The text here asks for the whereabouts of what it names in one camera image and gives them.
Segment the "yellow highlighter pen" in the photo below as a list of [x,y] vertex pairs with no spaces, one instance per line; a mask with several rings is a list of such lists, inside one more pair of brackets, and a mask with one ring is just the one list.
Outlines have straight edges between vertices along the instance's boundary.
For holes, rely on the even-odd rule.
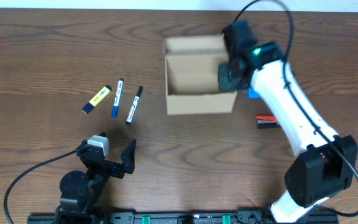
[[100,89],[97,94],[92,97],[92,99],[87,102],[87,104],[82,107],[82,112],[85,114],[88,114],[90,111],[92,111],[110,92],[112,88],[110,85],[105,85]]

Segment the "blue whiteboard eraser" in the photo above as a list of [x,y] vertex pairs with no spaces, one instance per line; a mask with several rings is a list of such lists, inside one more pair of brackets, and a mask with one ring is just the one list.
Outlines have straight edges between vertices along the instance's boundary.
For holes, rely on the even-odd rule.
[[250,99],[260,98],[260,95],[252,88],[249,88],[247,90],[247,93],[248,93],[248,98]]

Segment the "brown cardboard box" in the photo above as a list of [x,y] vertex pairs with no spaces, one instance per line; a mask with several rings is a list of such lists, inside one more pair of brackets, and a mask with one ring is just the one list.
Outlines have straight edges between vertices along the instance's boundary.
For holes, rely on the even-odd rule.
[[163,52],[168,115],[232,112],[237,92],[218,83],[218,65],[228,62],[221,35],[169,37]]

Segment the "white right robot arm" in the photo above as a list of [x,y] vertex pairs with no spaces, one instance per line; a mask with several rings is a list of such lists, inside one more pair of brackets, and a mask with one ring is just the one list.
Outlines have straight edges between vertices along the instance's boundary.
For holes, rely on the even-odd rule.
[[259,94],[295,157],[284,176],[285,193],[270,206],[272,220],[298,222],[358,178],[357,143],[352,136],[341,137],[319,115],[275,42],[258,44],[246,21],[229,24],[222,35],[229,61],[218,67],[219,89],[251,88]]

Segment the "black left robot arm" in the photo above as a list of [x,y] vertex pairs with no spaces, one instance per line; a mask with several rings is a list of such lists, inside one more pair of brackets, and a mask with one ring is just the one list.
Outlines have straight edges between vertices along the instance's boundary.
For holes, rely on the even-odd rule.
[[120,155],[121,162],[106,159],[109,139],[105,133],[83,140],[75,149],[87,171],[71,171],[60,181],[60,207],[55,223],[109,223],[109,215],[96,204],[109,178],[123,179],[135,170],[135,148],[132,139]]

